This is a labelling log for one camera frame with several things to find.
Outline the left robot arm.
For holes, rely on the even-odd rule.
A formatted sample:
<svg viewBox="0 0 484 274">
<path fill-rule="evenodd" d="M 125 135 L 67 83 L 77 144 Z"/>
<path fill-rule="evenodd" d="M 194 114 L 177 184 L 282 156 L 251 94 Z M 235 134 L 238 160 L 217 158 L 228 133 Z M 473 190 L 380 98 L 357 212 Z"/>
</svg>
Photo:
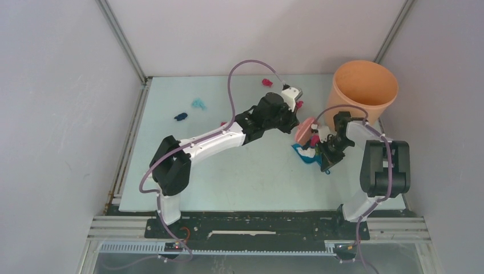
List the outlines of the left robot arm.
<svg viewBox="0 0 484 274">
<path fill-rule="evenodd" d="M 222 151 L 260 139 L 272 129 L 289 134 L 299 125 L 297 102 L 302 92 L 288 88 L 269 92 L 258 104 L 235 115 L 233 121 L 197 137 L 176 140 L 164 138 L 150 163 L 149 174 L 158 184 L 157 205 L 161 221 L 158 230 L 165 237 L 180 232 L 180 194 L 189 183 L 191 168 Z"/>
</svg>

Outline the pink plastic brush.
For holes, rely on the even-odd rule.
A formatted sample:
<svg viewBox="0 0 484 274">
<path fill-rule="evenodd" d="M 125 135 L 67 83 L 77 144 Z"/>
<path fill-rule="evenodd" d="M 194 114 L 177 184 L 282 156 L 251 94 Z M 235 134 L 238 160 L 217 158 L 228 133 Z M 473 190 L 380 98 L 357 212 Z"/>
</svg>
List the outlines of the pink plastic brush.
<svg viewBox="0 0 484 274">
<path fill-rule="evenodd" d="M 309 142 L 312 136 L 318 130 L 319 124 L 316 122 L 315 117 L 305 119 L 301 124 L 297 126 L 295 134 L 295 142 L 301 146 Z"/>
</svg>

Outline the blue plastic dustpan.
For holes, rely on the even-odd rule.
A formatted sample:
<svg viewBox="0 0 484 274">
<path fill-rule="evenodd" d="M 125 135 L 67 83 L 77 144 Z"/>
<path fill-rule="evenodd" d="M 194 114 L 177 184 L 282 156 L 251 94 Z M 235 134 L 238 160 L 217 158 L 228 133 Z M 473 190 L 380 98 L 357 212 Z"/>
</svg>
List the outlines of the blue plastic dustpan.
<svg viewBox="0 0 484 274">
<path fill-rule="evenodd" d="M 322 157 L 321 157 L 321 151 L 319 149 L 318 146 L 316 146 L 314 149 L 315 149 L 315 156 L 314 158 L 306 158 L 306 157 L 301 157 L 298 152 L 297 152 L 297 148 L 298 147 L 302 147 L 303 149 L 306 149 L 306 148 L 310 148 L 309 145 L 304 145 L 304 146 L 301 146 L 299 144 L 293 144 L 291 145 L 291 147 L 294 149 L 294 151 L 297 153 L 297 155 L 299 156 L 299 158 L 305 163 L 305 164 L 313 164 L 313 163 L 316 163 L 318 164 L 319 167 L 322 167 Z"/>
</svg>

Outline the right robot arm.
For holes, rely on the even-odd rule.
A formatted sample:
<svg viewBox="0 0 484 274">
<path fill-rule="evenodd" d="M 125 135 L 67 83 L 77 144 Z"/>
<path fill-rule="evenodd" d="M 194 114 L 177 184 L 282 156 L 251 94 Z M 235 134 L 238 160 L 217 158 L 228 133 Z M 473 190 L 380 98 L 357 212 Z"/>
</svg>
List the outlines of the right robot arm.
<svg viewBox="0 0 484 274">
<path fill-rule="evenodd" d="M 392 140 L 378 132 L 364 118 L 340 111 L 334 117 L 335 134 L 318 143 L 320 169 L 329 171 L 341 162 L 348 147 L 363 149 L 360 190 L 339 207 L 342 217 L 332 223 L 332 231 L 346 239 L 383 202 L 405 194 L 410 189 L 410 147 L 406 141 Z"/>
</svg>

